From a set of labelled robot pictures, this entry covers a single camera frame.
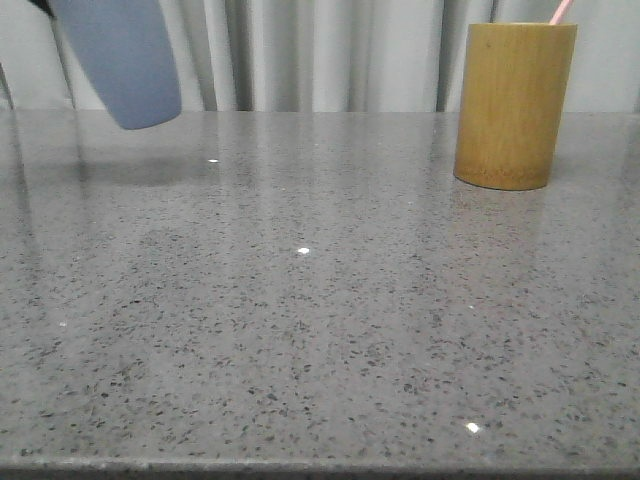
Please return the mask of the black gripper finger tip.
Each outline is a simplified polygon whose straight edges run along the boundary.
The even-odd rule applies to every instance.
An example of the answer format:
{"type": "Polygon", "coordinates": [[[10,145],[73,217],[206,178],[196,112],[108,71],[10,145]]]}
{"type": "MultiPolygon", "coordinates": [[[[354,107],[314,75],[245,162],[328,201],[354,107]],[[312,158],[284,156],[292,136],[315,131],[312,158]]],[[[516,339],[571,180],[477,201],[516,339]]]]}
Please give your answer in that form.
{"type": "Polygon", "coordinates": [[[55,19],[55,14],[47,0],[28,0],[28,2],[45,13],[50,19],[55,19]]]}

